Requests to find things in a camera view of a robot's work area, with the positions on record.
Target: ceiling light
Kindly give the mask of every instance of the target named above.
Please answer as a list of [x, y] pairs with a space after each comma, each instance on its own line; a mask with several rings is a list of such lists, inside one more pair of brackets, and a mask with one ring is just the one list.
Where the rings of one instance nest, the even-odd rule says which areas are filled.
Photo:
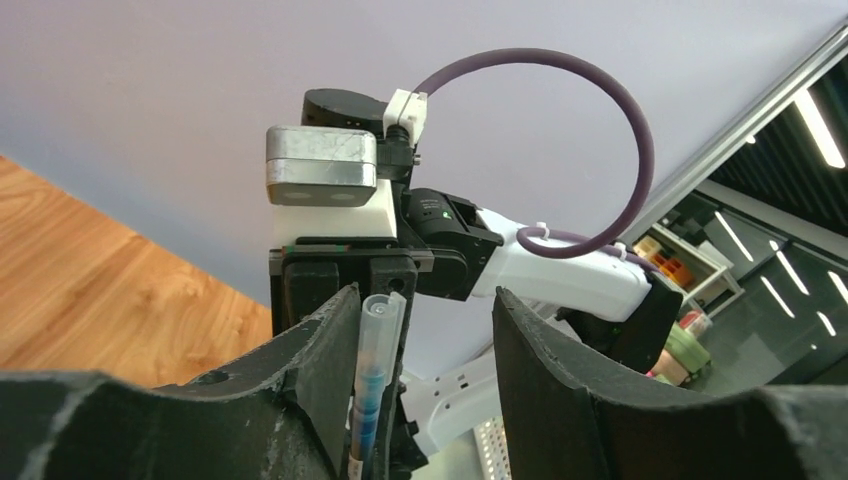
[[842, 295], [845, 303], [848, 303], [848, 288], [845, 288], [845, 284], [842, 283], [842, 279], [839, 278], [839, 275], [833, 272], [827, 272], [827, 275], [830, 277], [833, 284], [836, 285], [836, 289], [839, 290], [839, 293]]
[[753, 262], [754, 257], [751, 256], [751, 252], [749, 252], [748, 249], [745, 248], [745, 245], [742, 245], [742, 241], [739, 240], [739, 237], [736, 236], [736, 232], [734, 232], [733, 229], [730, 228], [730, 225], [727, 223], [727, 220], [724, 219], [724, 216], [721, 214], [721, 212], [716, 212], [716, 218], [718, 219], [719, 223], [721, 223], [721, 226], [724, 227], [725, 230], [727, 230], [727, 234], [730, 235], [730, 238], [733, 239], [733, 241], [736, 243], [736, 246], [739, 247], [739, 250], [741, 250], [742, 254], [745, 255], [745, 258], [747, 258], [749, 262]]
[[816, 312], [816, 314], [818, 314], [819, 319], [821, 319], [822, 324], [824, 325], [824, 328], [827, 329], [827, 333], [829, 333], [831, 337], [835, 337], [836, 336], [836, 330], [833, 329], [833, 324], [830, 323], [830, 319], [827, 318], [827, 315], [825, 315], [821, 312]]
[[845, 168], [845, 159], [842, 158], [839, 147], [833, 141], [833, 136], [830, 134], [830, 130], [827, 129], [827, 124], [824, 122], [824, 118], [822, 118], [818, 107], [816, 107], [816, 102], [810, 95], [809, 90], [804, 89], [795, 95], [795, 106], [801, 112], [801, 117], [804, 118], [810, 134], [813, 135], [813, 140], [815, 140], [816, 145], [819, 147], [824, 161], [831, 167]]
[[786, 302], [783, 301], [783, 298], [778, 295], [777, 290], [774, 289], [774, 287], [771, 285], [771, 282], [769, 282], [766, 277], [760, 277], [760, 280], [763, 281], [763, 284], [769, 290], [771, 296], [774, 297], [774, 299], [777, 300], [777, 303], [780, 304], [781, 308], [783, 308], [783, 311], [786, 312], [787, 315], [789, 315], [789, 318], [795, 318], [795, 314], [792, 313], [792, 310], [789, 310], [789, 306], [786, 305]]
[[798, 287], [798, 290], [801, 290], [801, 293], [804, 295], [809, 295], [810, 292], [807, 291], [807, 286], [801, 281], [801, 277], [795, 273], [795, 269], [789, 264], [789, 260], [786, 259], [786, 255], [784, 255], [783, 252], [777, 252], [777, 259], [780, 260], [780, 264], [783, 265], [783, 269], [786, 270], [786, 273], [788, 273], [789, 277], [792, 278], [792, 281], [795, 282], [795, 286]]

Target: purple cable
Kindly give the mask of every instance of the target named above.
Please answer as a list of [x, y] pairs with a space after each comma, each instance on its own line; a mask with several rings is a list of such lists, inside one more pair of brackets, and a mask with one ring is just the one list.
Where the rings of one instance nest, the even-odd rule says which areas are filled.
[[[645, 204], [651, 188], [651, 182], [654, 178], [654, 140], [651, 136], [651, 130], [648, 127], [648, 121], [645, 118], [645, 114], [642, 113], [639, 104], [636, 103], [636, 100], [633, 99], [627, 89], [618, 83], [616, 79], [595, 65], [567, 53], [541, 48], [505, 48], [478, 53], [457, 60], [430, 75], [430, 77], [418, 85], [415, 91], [432, 95], [451, 80], [459, 78], [466, 73], [488, 67], [516, 63], [559, 68], [577, 74], [597, 85], [607, 95], [612, 97], [624, 112], [628, 122], [630, 122], [630, 127], [633, 129], [633, 135], [636, 137], [636, 148], [639, 152], [639, 173], [636, 177], [636, 186], [633, 188], [630, 200], [628, 200], [627, 205], [618, 218], [604, 231], [570, 247], [546, 247], [531, 240], [531, 237], [541, 236], [544, 233], [544, 229], [525, 227], [519, 229], [516, 233], [518, 243], [527, 251], [546, 258], [574, 258], [597, 250], [604, 250], [605, 247], [613, 248], [615, 250], [613, 255], [618, 256], [618, 249], [612, 247], [610, 244], [615, 242], [621, 233], [636, 219], [636, 216]], [[560, 239], [560, 237], [575, 238], [574, 234], [556, 230], [550, 231], [550, 237], [557, 239]], [[635, 255], [632, 256], [640, 260], [640, 262], [631, 260], [634, 263], [639, 263], [643, 267], [647, 264], [651, 267], [650, 269], [656, 270], [649, 262]]]
[[[542, 237], [545, 234], [545, 229], [542, 227], [524, 227], [521, 230], [525, 230], [527, 232], [527, 237]], [[572, 243], [585, 243], [588, 238], [583, 235], [578, 235], [576, 233], [563, 232], [561, 230], [550, 230], [548, 234], [549, 238], [553, 238], [554, 240], [561, 240], [563, 242], [572, 242]], [[609, 256], [620, 258], [621, 250], [615, 245], [604, 245], [603, 247], [597, 250], [598, 252], [606, 253]], [[657, 268], [656, 265], [645, 260], [639, 255], [634, 255], [630, 252], [624, 256], [624, 259], [630, 263], [634, 263], [642, 267], [642, 270], [649, 272], [659, 272], [660, 269]]]

